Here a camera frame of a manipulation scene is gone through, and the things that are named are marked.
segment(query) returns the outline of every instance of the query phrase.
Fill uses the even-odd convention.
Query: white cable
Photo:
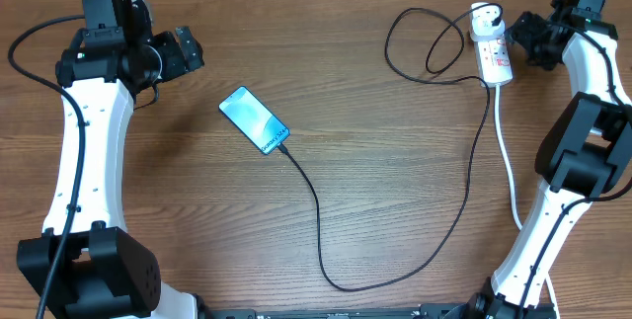
[[[494,101],[494,125],[496,126],[496,137],[498,138],[498,145],[501,148],[501,154],[503,155],[503,161],[505,161],[505,168],[507,169],[507,178],[510,184],[510,198],[512,200],[512,214],[513,221],[518,230],[522,229],[522,223],[517,215],[517,202],[515,200],[515,184],[514,184],[514,172],[512,172],[512,165],[510,164],[510,158],[507,156],[507,149],[505,148],[505,142],[503,141],[503,132],[501,131],[501,85],[496,85],[496,95]],[[560,316],[560,309],[557,305],[557,297],[555,296],[555,290],[553,289],[553,282],[549,274],[544,277],[546,287],[549,290],[549,296],[551,297],[551,303],[554,305],[555,315],[558,319]]]

